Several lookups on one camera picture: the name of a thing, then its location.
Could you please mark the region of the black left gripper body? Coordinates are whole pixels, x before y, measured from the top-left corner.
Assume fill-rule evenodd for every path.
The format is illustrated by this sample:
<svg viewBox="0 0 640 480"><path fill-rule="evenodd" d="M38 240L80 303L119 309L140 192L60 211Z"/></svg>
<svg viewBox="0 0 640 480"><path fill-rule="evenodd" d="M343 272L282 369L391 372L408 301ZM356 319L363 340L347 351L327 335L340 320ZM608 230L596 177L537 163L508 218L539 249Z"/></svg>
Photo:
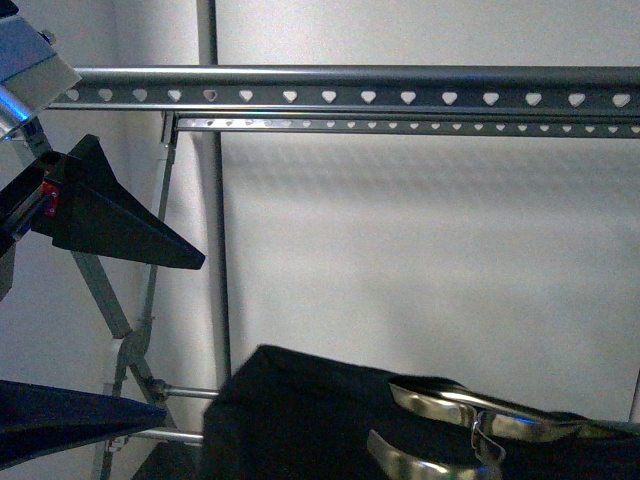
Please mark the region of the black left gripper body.
<svg viewBox="0 0 640 480"><path fill-rule="evenodd" d="M29 231L55 239L62 223L64 155L45 152L1 190L1 257Z"/></svg>

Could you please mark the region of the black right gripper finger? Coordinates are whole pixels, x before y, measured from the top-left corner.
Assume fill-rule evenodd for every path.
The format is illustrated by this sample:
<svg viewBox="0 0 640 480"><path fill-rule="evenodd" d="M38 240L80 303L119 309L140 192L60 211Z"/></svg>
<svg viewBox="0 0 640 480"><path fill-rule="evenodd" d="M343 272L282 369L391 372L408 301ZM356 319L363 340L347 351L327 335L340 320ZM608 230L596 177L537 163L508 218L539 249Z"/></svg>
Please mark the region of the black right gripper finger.
<svg viewBox="0 0 640 480"><path fill-rule="evenodd" d="M139 401L1 382L1 461L23 463L162 425L164 409Z"/></svg>

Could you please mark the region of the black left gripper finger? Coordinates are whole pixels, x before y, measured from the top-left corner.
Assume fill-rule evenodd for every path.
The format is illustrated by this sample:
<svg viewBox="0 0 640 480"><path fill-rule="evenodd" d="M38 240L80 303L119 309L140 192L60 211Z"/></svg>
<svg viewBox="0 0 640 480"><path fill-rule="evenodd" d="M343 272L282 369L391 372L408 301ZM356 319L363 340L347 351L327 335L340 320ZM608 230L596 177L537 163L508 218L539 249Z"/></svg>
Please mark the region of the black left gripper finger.
<svg viewBox="0 0 640 480"><path fill-rule="evenodd" d="M146 209L117 180L94 135L67 154L49 151L35 165L57 189L33 230L58 248L198 270L205 255Z"/></svg>

